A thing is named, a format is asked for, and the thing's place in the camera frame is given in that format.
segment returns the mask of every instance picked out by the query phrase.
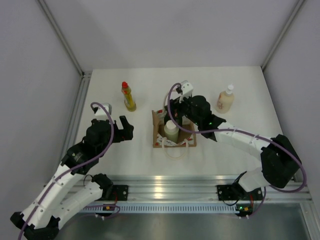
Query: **black bracket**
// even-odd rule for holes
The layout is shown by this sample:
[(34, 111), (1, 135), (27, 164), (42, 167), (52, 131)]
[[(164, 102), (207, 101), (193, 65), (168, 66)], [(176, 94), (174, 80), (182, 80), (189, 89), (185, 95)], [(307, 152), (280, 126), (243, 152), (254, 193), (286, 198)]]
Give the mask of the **black bracket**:
[(128, 185), (113, 185), (110, 195), (106, 197), (101, 197), (98, 201), (127, 201), (128, 200)]
[(250, 201), (250, 195), (254, 201), (261, 201), (263, 198), (261, 188), (257, 188), (251, 192), (247, 192), (244, 196), (240, 197), (236, 191), (234, 191), (234, 184), (217, 185), (217, 193), (219, 201), (237, 201), (244, 200)]

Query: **red cap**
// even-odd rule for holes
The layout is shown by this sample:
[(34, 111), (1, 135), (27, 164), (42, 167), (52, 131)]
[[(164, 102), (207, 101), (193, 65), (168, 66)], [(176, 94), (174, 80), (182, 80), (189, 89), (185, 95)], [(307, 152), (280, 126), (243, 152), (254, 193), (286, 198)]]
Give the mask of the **red cap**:
[(126, 89), (126, 88), (128, 87), (128, 83), (126, 83), (125, 81), (123, 81), (123, 82), (122, 82), (122, 87), (123, 87), (124, 89)]

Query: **beige bottle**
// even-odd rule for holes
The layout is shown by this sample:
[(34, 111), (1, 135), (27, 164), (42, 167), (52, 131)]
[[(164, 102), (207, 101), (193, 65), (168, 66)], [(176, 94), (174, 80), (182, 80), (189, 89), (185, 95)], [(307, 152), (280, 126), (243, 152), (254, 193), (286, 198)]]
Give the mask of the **beige bottle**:
[(232, 103), (234, 102), (235, 95), (232, 90), (234, 86), (230, 84), (226, 91), (222, 91), (219, 95), (218, 101), (216, 102), (215, 110), (220, 114), (225, 114), (229, 111)]

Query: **label on bottle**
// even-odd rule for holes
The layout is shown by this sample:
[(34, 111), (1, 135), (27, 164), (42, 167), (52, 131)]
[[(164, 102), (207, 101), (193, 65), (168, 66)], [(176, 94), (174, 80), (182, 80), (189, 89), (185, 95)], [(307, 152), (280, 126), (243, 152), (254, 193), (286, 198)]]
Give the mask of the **label on bottle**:
[(219, 95), (219, 98), (218, 98), (218, 101), (216, 102), (216, 106), (218, 107), (218, 109), (223, 109), (224, 108), (224, 105), (223, 103), (220, 101), (221, 99), (221, 93)]
[(130, 106), (128, 95), (124, 95), (124, 104), (127, 105), (127, 106)]

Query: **white bottle cap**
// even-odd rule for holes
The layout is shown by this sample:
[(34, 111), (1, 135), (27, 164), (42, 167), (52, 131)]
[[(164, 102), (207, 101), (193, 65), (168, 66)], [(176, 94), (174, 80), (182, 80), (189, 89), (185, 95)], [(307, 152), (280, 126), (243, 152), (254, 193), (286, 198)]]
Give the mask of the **white bottle cap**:
[(228, 86), (228, 89), (225, 91), (226, 92), (226, 94), (228, 95), (228, 96), (230, 96), (231, 94), (232, 94), (232, 90), (234, 89), (234, 85), (233, 84), (230, 84), (229, 86)]
[(172, 120), (167, 121), (165, 126), (166, 126), (168, 132), (170, 132), (170, 133), (174, 133), (175, 131), (177, 131), (177, 126), (174, 124), (174, 122)]

